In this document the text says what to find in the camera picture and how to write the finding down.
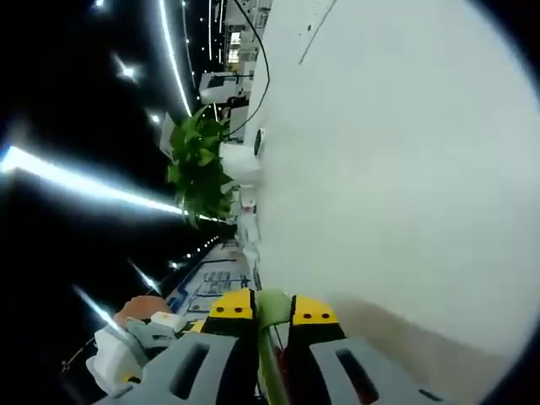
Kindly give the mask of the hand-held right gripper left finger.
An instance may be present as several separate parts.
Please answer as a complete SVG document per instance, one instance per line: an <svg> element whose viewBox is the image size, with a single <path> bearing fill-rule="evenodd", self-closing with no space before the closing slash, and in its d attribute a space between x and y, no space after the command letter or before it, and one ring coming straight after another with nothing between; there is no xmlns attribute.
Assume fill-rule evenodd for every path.
<svg viewBox="0 0 540 405"><path fill-rule="evenodd" d="M141 379L105 391L101 404L249 404L258 371L252 289L215 300L201 332L189 332L151 359Z"/></svg>

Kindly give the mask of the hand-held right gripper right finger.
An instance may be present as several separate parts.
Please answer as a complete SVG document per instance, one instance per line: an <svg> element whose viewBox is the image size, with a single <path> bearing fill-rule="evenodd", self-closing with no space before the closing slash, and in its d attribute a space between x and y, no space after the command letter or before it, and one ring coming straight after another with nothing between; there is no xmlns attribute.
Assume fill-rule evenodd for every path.
<svg viewBox="0 0 540 405"><path fill-rule="evenodd" d="M285 380L292 404L447 404L364 339L347 337L330 305L292 298Z"/></svg>

